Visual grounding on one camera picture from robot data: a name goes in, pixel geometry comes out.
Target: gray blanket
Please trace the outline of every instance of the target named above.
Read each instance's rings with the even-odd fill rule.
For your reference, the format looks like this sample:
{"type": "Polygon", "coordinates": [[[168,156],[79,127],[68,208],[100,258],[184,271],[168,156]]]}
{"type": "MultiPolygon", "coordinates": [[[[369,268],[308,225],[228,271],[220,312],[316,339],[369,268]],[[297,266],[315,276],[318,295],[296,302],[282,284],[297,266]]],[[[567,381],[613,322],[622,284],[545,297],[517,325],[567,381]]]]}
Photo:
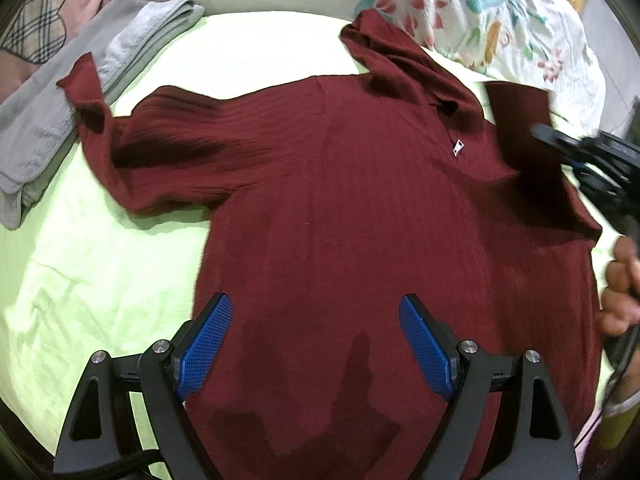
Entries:
{"type": "Polygon", "coordinates": [[[72,109],[56,86],[91,52],[111,105],[204,9],[193,0],[112,0],[47,64],[0,104],[0,223],[16,229],[75,141],[72,109]]]}

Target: sweater sleeve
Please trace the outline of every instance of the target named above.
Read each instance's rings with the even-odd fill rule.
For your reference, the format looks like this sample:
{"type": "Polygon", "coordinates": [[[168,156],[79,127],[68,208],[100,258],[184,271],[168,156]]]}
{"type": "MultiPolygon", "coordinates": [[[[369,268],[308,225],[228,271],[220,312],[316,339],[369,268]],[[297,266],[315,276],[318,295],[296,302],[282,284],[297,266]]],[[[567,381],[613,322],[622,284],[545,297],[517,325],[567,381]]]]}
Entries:
{"type": "Polygon", "coordinates": [[[160,87],[129,117],[114,118],[90,54],[58,85],[76,108],[78,136],[98,181],[137,214],[215,205],[284,170],[322,109],[311,78],[229,100],[160,87]]]}

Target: maroon sweater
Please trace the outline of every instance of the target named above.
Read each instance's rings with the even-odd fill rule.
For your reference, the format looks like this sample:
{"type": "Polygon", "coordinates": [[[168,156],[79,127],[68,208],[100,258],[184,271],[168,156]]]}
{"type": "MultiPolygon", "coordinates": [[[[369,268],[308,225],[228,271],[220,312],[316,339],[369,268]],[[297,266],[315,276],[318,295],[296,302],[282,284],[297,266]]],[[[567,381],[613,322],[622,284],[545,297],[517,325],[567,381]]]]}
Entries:
{"type": "Polygon", "coordinates": [[[399,326],[408,292],[489,352],[538,350],[577,433],[600,362],[599,231],[531,142],[529,125],[549,120],[546,93],[490,87],[496,131],[375,11],[341,38],[370,73],[230,100],[162,87],[124,118],[102,100],[90,56],[60,82],[87,161],[123,208],[212,211],[194,312],[217,290],[235,309],[187,402],[204,446],[232,480],[407,478],[446,407],[399,326]],[[498,144],[539,178],[505,164],[498,144]]]}

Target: light green bed sheet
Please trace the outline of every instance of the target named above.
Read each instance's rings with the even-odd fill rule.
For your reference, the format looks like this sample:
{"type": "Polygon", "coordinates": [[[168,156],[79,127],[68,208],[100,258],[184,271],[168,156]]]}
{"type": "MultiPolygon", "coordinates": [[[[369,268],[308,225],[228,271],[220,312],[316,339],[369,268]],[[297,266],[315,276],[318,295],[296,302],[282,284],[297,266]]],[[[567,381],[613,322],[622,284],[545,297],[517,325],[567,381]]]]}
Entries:
{"type": "MultiPolygon", "coordinates": [[[[345,23],[294,12],[203,18],[158,54],[114,113],[129,114],[167,84],[231,98],[311,75],[364,72],[338,39],[345,23]]],[[[491,119],[486,78],[430,55],[475,92],[491,119]]],[[[554,121],[580,136],[561,118],[554,121]]],[[[605,229],[593,251],[602,289],[617,233],[588,207],[605,229]]],[[[92,352],[143,351],[190,318],[208,229],[196,208],[131,217],[94,179],[78,144],[23,225],[14,232],[0,226],[0,396],[50,452],[92,352]]],[[[143,445],[151,447],[142,397],[132,398],[143,445]]],[[[154,472],[167,478],[162,468],[154,472]]]]}

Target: pink fabric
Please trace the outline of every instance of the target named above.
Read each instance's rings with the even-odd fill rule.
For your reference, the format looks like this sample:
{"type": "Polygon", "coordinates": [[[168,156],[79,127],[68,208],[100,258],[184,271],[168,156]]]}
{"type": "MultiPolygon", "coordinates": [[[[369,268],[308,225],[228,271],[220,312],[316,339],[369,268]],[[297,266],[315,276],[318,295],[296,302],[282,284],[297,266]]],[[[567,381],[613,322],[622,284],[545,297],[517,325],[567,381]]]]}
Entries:
{"type": "Polygon", "coordinates": [[[28,0],[0,38],[0,103],[75,38],[109,1],[28,0]]]}

